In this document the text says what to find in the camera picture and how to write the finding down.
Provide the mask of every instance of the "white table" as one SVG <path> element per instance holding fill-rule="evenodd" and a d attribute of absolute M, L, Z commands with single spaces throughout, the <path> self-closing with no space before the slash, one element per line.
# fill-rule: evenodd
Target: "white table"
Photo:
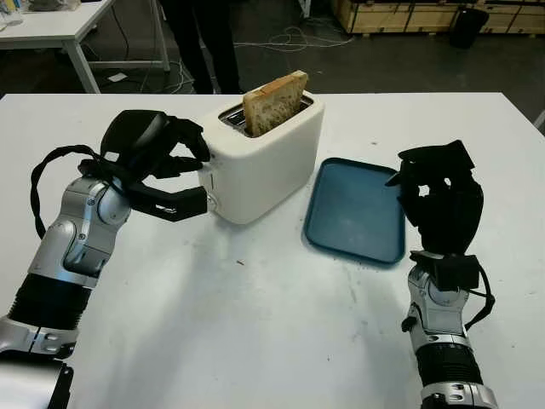
<path fill-rule="evenodd" d="M 470 331 L 502 408 L 541 407 L 545 384 L 545 139 L 501 94 L 321 95 L 316 167 L 338 156 L 399 167 L 397 152 L 462 138 L 485 191 L 469 249 L 496 294 Z M 29 175 L 54 147 L 98 149 L 123 109 L 196 119 L 228 95 L 7 95 L 0 100 L 0 311 L 38 238 Z M 80 158 L 40 181 L 52 222 Z M 164 182 L 192 186 L 196 176 Z M 214 215 L 170 223 L 134 212 L 83 315 L 73 408 L 403 408 L 422 388 L 399 329 L 410 300 L 406 256 L 392 268 L 342 260 L 301 239 L 314 176 L 249 226 Z M 419 249 L 407 227 L 407 249 Z M 469 319 L 481 307 L 471 299 Z"/>
<path fill-rule="evenodd" d="M 153 24 L 157 31 L 161 60 L 154 61 L 96 61 L 88 63 L 80 43 L 115 0 L 83 3 L 74 11 L 23 14 L 23 23 L 8 26 L 0 32 L 0 49 L 58 49 L 64 48 L 74 65 L 83 88 L 88 93 L 100 93 L 91 67 L 155 67 L 170 71 L 169 56 L 164 41 L 156 0 L 151 0 Z"/>

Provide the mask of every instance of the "concrete floor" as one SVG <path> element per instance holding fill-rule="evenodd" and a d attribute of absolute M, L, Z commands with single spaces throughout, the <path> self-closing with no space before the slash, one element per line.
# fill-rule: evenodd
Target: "concrete floor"
<path fill-rule="evenodd" d="M 235 43 L 267 43 L 290 26 L 299 27 L 313 44 L 346 42 L 344 33 L 329 11 L 328 0 L 314 0 L 313 19 L 301 21 L 296 0 L 232 0 L 232 29 Z M 130 59 L 152 56 L 153 29 L 148 0 L 117 0 L 116 10 L 129 37 Z M 297 34 L 296 29 L 288 33 Z M 165 25 L 169 56 L 179 54 Z M 286 36 L 276 38 L 285 41 Z M 292 43 L 301 43 L 292 37 Z M 90 60 L 121 59 L 123 38 L 112 13 L 106 14 L 96 32 L 85 39 Z M 241 86 L 252 89 L 296 69 L 309 73 L 309 90 L 319 93 L 501 91 L 531 121 L 545 109 L 545 38 L 486 35 L 471 49 L 454 49 L 448 36 L 382 34 L 354 37 L 335 47 L 307 47 L 283 51 L 256 46 L 236 49 Z M 123 71 L 129 76 L 121 83 L 107 77 L 118 70 L 96 72 L 105 93 L 139 92 L 147 69 Z M 179 82 L 173 65 L 170 74 L 149 72 L 143 92 L 172 92 L 165 86 Z M 15 50 L 0 55 L 0 95 L 26 92 L 83 92 L 69 61 L 53 50 Z M 186 84 L 179 92 L 191 92 Z"/>

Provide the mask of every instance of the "blue tray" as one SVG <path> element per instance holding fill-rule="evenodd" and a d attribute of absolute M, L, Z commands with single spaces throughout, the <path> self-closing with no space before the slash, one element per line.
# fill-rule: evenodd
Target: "blue tray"
<path fill-rule="evenodd" d="M 342 158 L 320 166 L 308 205 L 305 235 L 319 248 L 383 263 L 404 255 L 399 186 L 384 184 L 395 170 Z"/>

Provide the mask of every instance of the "person's leg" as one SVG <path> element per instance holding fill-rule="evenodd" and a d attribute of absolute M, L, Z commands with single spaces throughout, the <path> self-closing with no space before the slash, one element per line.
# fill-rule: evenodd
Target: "person's leg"
<path fill-rule="evenodd" d="M 188 0 L 159 0 L 170 29 L 174 33 L 181 60 L 193 76 L 197 94 L 212 94 L 214 87 L 198 42 L 198 31 L 192 2 Z"/>
<path fill-rule="evenodd" d="M 197 2 L 195 16 L 204 44 L 212 54 L 221 93 L 239 94 L 237 58 L 229 26 L 229 3 L 226 0 Z"/>

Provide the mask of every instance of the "white toaster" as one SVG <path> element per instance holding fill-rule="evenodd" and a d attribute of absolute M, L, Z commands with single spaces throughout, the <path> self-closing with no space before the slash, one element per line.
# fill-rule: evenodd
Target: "white toaster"
<path fill-rule="evenodd" d="M 211 154 L 198 178 L 216 213 L 249 223 L 303 186 L 314 170 L 323 117 L 324 103 L 304 92 L 299 113 L 256 138 L 246 132 L 240 100 L 198 120 Z"/>

